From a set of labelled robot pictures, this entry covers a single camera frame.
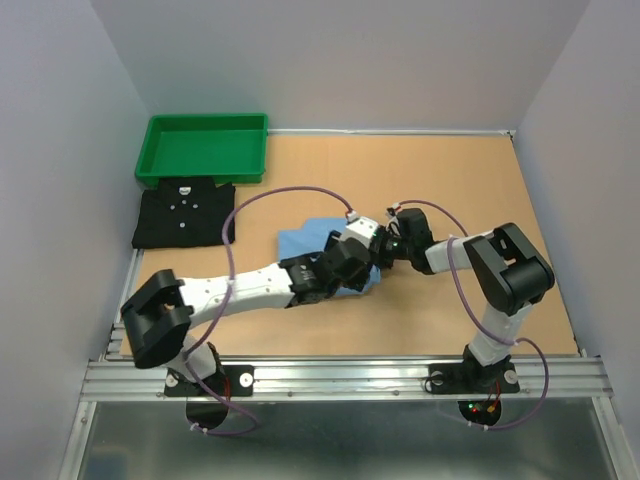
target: folded black shirt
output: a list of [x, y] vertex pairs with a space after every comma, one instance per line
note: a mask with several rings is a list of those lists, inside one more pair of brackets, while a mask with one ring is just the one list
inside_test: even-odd
[[[133, 248], [186, 248], [222, 245], [222, 224], [234, 208], [236, 188], [216, 187], [211, 177], [163, 178], [145, 190], [133, 234]], [[235, 240], [235, 225], [228, 230]]]

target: blue cloth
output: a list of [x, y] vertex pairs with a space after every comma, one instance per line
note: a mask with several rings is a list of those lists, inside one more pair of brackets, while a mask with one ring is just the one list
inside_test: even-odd
[[[278, 259], [297, 257], [305, 253], [321, 252], [329, 238], [331, 230], [342, 232], [347, 226], [344, 218], [310, 218], [302, 228], [298, 230], [281, 230], [278, 232]], [[341, 288], [336, 296], [360, 295], [380, 283], [380, 269], [372, 267], [369, 272], [369, 281], [362, 292]]]

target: cable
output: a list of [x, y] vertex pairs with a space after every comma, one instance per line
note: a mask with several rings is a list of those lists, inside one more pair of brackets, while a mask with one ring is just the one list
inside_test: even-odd
[[445, 210], [443, 207], [441, 207], [437, 203], [429, 202], [427, 200], [403, 200], [402, 202], [398, 202], [398, 205], [406, 205], [408, 203], [419, 203], [421, 205], [427, 205], [429, 207], [433, 207], [436, 210], [441, 211], [447, 217], [449, 217], [453, 223], [455, 223], [458, 226], [458, 228], [464, 234], [465, 237], [469, 236], [469, 234], [467, 233], [467, 230], [464, 228], [462, 223], [460, 223], [460, 221], [456, 217], [454, 217], [453, 214], [451, 214], [448, 210]]
[[464, 306], [464, 309], [467, 311], [467, 314], [469, 315], [469, 318], [471, 318], [471, 320], [476, 325], [476, 327], [478, 327], [478, 329], [484, 335], [486, 335], [487, 337], [489, 337], [492, 340], [495, 340], [498, 343], [501, 343], [502, 345], [513, 346], [513, 345], [517, 345], [517, 344], [519, 344], [521, 342], [528, 343], [538, 353], [538, 355], [540, 356], [540, 360], [542, 361], [542, 368], [544, 369], [544, 386], [542, 387], [542, 394], [540, 395], [540, 400], [538, 400], [538, 403], [536, 403], [536, 405], [531, 409], [531, 411], [529, 413], [524, 415], [522, 418], [520, 418], [518, 420], [515, 420], [513, 422], [510, 422], [510, 423], [507, 423], [505, 425], [494, 425], [494, 426], [490, 427], [488, 425], [472, 424], [472, 425], [476, 425], [476, 426], [478, 426], [478, 427], [480, 427], [480, 428], [482, 428], [484, 430], [493, 430], [493, 431], [509, 430], [511, 428], [515, 428], [515, 427], [518, 427], [518, 426], [522, 425], [527, 420], [529, 420], [531, 417], [533, 417], [536, 413], [538, 413], [538, 410], [540, 410], [540, 407], [544, 403], [545, 399], [547, 398], [547, 393], [549, 392], [549, 364], [547, 363], [547, 358], [545, 357], [544, 353], [542, 352], [540, 347], [538, 347], [538, 345], [533, 340], [531, 340], [529, 338], [526, 338], [526, 337], [520, 337], [520, 338], [517, 338], [515, 341], [510, 342], [510, 341], [507, 341], [507, 340], [505, 340], [503, 338], [500, 338], [500, 337], [494, 335], [493, 333], [491, 333], [489, 330], [487, 330], [480, 323], [478, 318], [473, 313], [473, 310], [471, 310], [471, 306], [469, 305], [469, 301], [467, 300], [467, 297], [465, 296], [464, 292], [462, 291], [462, 286], [460, 285], [460, 278], [458, 277], [458, 272], [456, 272], [456, 267], [455, 267], [455, 264], [454, 264], [454, 261], [453, 261], [453, 241], [454, 240], [455, 240], [455, 238], [453, 238], [453, 237], [450, 238], [449, 240], [447, 240], [447, 259], [449, 261], [449, 268], [451, 269], [451, 275], [453, 276], [453, 283], [456, 285], [456, 290], [458, 291], [458, 296], [460, 297], [460, 301], [462, 302], [462, 305]]
[[196, 383], [198, 385], [200, 385], [200, 387], [209, 395], [211, 395], [213, 398], [215, 398], [218, 402], [220, 402], [222, 405], [225, 405], [227, 408], [235, 410], [239, 413], [241, 413], [242, 415], [248, 417], [251, 422], [252, 425], [244, 430], [239, 430], [237, 432], [217, 432], [217, 431], [209, 431], [209, 430], [205, 430], [203, 428], [201, 428], [199, 425], [196, 424], [192, 424], [191, 428], [197, 429], [199, 431], [202, 431], [203, 433], [207, 434], [207, 435], [215, 435], [215, 436], [238, 436], [238, 435], [243, 435], [245, 433], [249, 433], [252, 432], [253, 430], [255, 430], [256, 428], [258, 428], [260, 426], [260, 421], [258, 420], [258, 418], [251, 413], [249, 410], [240, 407], [239, 405], [235, 404], [234, 402], [231, 402], [230, 400], [227, 400], [223, 397], [221, 397], [220, 395], [218, 395], [216, 392], [214, 392], [211, 388], [209, 388], [207, 386], [207, 384], [205, 384], [202, 379], [198, 376], [198, 374], [195, 372], [195, 370], [193, 369], [193, 367], [191, 366], [191, 364], [189, 363], [189, 357], [190, 355], [198, 348], [200, 347], [202, 344], [204, 344], [207, 341], [207, 338], [209, 338], [209, 335], [211, 335], [211, 332], [213, 332], [213, 329], [216, 327], [216, 325], [218, 324], [218, 322], [220, 321], [220, 319], [222, 318], [222, 316], [224, 315], [224, 311], [227, 308], [227, 305], [229, 303], [229, 300], [231, 299], [231, 295], [233, 294], [233, 282], [235, 281], [235, 277], [236, 277], [236, 266], [235, 266], [235, 262], [233, 259], [233, 251], [231, 250], [231, 242], [229, 242], [229, 226], [231, 225], [231, 221], [235, 218], [235, 216], [238, 214], [238, 212], [240, 210], [242, 210], [244, 207], [246, 207], [247, 205], [255, 202], [256, 200], [260, 200], [261, 198], [267, 197], [269, 195], [274, 195], [276, 193], [282, 193], [282, 192], [292, 192], [292, 191], [312, 191], [312, 192], [320, 192], [320, 193], [325, 193], [327, 195], [330, 195], [334, 198], [336, 198], [337, 200], [341, 201], [345, 207], [347, 207], [347, 213], [352, 212], [353, 208], [351, 207], [351, 204], [341, 195], [326, 189], [326, 188], [322, 188], [322, 187], [314, 187], [314, 186], [310, 186], [310, 185], [299, 185], [299, 186], [293, 186], [293, 187], [282, 187], [282, 188], [276, 188], [273, 190], [269, 190], [267, 192], [258, 194], [254, 197], [251, 197], [249, 200], [246, 200], [245, 202], [241, 203], [240, 205], [238, 205], [236, 208], [234, 208], [231, 213], [227, 216], [227, 218], [224, 221], [224, 224], [222, 225], [222, 243], [224, 245], [224, 248], [227, 252], [227, 260], [229, 261], [229, 280], [227, 283], [227, 291], [224, 294], [224, 298], [222, 299], [222, 302], [220, 303], [220, 308], [218, 309], [215, 317], [213, 318], [213, 320], [211, 321], [211, 323], [209, 324], [209, 326], [207, 327], [207, 330], [204, 332], [204, 334], [193, 344], [191, 345], [191, 347], [189, 347], [186, 351], [183, 352], [183, 358], [184, 358], [184, 364], [185, 367], [187, 368], [187, 370], [189, 371], [189, 373], [191, 374], [191, 376], [195, 379]]

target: metal frame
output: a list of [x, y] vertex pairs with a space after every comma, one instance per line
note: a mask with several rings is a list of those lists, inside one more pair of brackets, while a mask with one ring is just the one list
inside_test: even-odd
[[[142, 251], [132, 254], [121, 295], [131, 294], [137, 282]], [[124, 339], [119, 315], [114, 319], [111, 339], [100, 361], [87, 367], [80, 403], [63, 459], [59, 478], [76, 480], [90, 439], [91, 425], [99, 402], [184, 401], [164, 396], [166, 370], [137, 370], [130, 358], [119, 354]], [[456, 362], [459, 357], [223, 357], [225, 363], [255, 366], [254, 395], [243, 402], [304, 401], [433, 401], [458, 400], [460, 396], [434, 396], [425, 392], [421, 379], [431, 363]], [[550, 356], [550, 398], [592, 398], [596, 417], [618, 478], [640, 479], [637, 466], [611, 399], [613, 390], [600, 358]], [[522, 391], [517, 398], [540, 396], [544, 374], [538, 357], [515, 357]], [[205, 401], [205, 398], [190, 398]]]

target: blue towel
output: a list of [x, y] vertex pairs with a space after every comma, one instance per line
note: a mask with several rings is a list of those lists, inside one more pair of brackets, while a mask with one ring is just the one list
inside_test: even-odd
[[[346, 226], [347, 221], [344, 218], [310, 218], [298, 230], [281, 230], [278, 232], [278, 259], [321, 252], [324, 250], [331, 230], [342, 232]], [[362, 292], [341, 288], [336, 296], [360, 295], [377, 283], [380, 283], [380, 269], [372, 267], [369, 272], [369, 281]]]

